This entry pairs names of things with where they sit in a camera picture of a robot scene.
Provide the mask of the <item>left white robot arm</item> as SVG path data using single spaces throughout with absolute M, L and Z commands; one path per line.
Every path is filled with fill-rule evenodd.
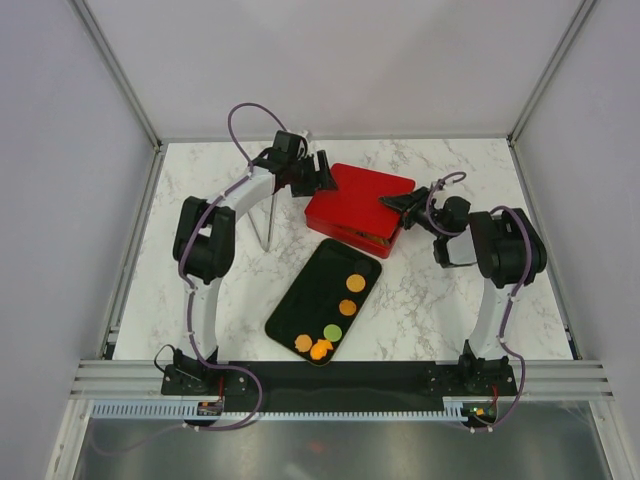
M 183 202 L 172 255 L 185 285 L 186 340 L 172 349 L 164 395 L 208 395 L 226 371 L 249 375 L 217 360 L 219 292 L 235 259 L 237 221 L 285 187 L 294 197 L 338 189 L 326 152 L 314 152 L 305 137 L 279 130 L 238 180 L 209 198 Z

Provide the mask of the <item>metal tweezers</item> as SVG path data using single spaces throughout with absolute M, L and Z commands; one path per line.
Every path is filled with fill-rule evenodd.
M 248 211 L 248 218 L 258 243 L 264 252 L 271 248 L 275 225 L 277 196 L 259 201 Z

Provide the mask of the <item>red box lid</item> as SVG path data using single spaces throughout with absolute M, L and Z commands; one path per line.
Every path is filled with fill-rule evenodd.
M 306 220 L 383 236 L 398 228 L 400 215 L 379 198 L 411 193 L 414 180 L 342 163 L 334 164 L 331 173 L 338 190 L 318 191 L 305 209 Z

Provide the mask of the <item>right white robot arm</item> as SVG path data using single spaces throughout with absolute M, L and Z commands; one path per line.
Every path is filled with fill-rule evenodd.
M 438 207 L 435 190 L 421 187 L 379 202 L 400 215 L 403 229 L 419 225 L 435 236 L 434 259 L 442 268 L 478 269 L 484 279 L 481 304 L 459 356 L 457 382 L 473 395 L 489 394 L 501 385 L 511 390 L 509 358 L 518 355 L 508 346 L 510 319 L 519 294 L 545 270 L 546 247 L 522 209 L 473 212 L 459 196 Z

